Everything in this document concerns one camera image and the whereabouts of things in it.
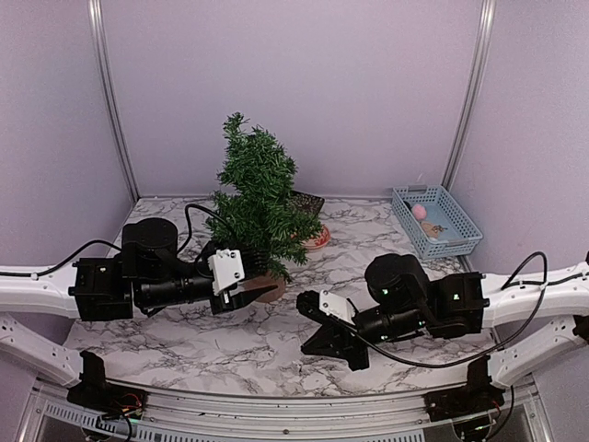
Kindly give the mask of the small green christmas tree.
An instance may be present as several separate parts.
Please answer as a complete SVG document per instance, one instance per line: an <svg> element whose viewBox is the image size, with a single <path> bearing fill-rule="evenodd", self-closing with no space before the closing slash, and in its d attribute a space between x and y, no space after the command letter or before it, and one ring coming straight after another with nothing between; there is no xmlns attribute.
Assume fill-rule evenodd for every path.
<svg viewBox="0 0 589 442"><path fill-rule="evenodd" d="M270 304L281 299L291 276L287 262L307 262L305 242L321 234L317 215L298 208L293 202L297 165L281 142L267 129L255 125L240 113L223 123L225 160L217 179L222 186L213 193L219 219L209 218L212 239L242 254L257 252L262 263L244 288L275 288L259 297Z"/></svg>

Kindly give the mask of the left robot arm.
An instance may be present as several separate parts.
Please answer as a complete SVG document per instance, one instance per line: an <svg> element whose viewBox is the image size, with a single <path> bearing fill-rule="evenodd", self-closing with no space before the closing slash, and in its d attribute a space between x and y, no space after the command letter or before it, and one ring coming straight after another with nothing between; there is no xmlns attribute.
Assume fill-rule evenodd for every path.
<svg viewBox="0 0 589 442"><path fill-rule="evenodd" d="M41 313L81 321L148 318L161 310L207 301L213 314L244 308L274 290L246 289L261 273L261 252L208 246L194 262L179 258L178 229L151 217L124 226L110 258L74 253L45 270L8 267L1 272L1 316Z"/></svg>

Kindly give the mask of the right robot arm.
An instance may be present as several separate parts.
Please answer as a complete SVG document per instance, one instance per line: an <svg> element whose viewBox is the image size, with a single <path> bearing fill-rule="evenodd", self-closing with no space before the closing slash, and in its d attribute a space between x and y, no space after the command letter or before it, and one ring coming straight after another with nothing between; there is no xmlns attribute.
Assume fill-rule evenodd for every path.
<svg viewBox="0 0 589 442"><path fill-rule="evenodd" d="M380 255L364 272L373 308L360 311L329 291L298 295L298 312L319 325L301 351L341 359L352 371L370 366L369 351L434 369L434 363L403 359L382 345L423 333L451 340L517 322L520 328L509 337L453 363L468 367L456 405L474 413L493 390L506 390L552 356L588 342L588 263L531 274L522 272L525 266L521 262L509 276L471 272L432 280L412 254Z"/></svg>

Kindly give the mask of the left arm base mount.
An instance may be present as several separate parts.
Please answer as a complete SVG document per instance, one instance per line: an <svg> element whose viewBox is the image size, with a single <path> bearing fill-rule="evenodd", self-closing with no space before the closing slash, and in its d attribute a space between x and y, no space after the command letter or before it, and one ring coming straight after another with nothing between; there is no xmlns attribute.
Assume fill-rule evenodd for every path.
<svg viewBox="0 0 589 442"><path fill-rule="evenodd" d="M101 412L105 420L139 415L144 411L147 393L107 381L101 357L89 351L80 353L82 371L66 399L75 405Z"/></svg>

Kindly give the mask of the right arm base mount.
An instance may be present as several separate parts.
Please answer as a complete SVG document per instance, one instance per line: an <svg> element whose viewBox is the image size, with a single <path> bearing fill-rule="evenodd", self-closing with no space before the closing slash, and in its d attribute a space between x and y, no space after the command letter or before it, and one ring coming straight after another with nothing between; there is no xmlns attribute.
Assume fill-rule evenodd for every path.
<svg viewBox="0 0 589 442"><path fill-rule="evenodd" d="M465 385L424 395L426 412L431 422L487 412L505 404L504 390L491 385L488 368L490 359L487 355L468 364Z"/></svg>

